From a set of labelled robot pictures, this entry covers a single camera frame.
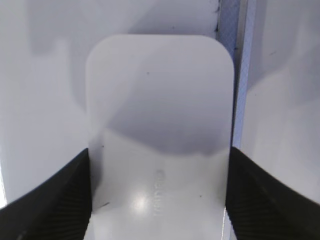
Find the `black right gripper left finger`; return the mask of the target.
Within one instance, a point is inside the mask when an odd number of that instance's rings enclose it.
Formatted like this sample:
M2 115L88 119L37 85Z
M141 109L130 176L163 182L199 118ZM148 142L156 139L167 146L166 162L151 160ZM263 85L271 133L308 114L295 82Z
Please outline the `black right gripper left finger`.
M2 240L82 240L92 214L89 150L0 210Z

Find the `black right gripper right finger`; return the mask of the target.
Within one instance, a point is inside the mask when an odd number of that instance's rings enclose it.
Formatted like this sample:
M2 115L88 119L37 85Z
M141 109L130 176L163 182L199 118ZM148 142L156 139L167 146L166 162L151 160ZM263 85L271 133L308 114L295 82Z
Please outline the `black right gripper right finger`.
M225 199L238 240L318 240L320 205L231 147Z

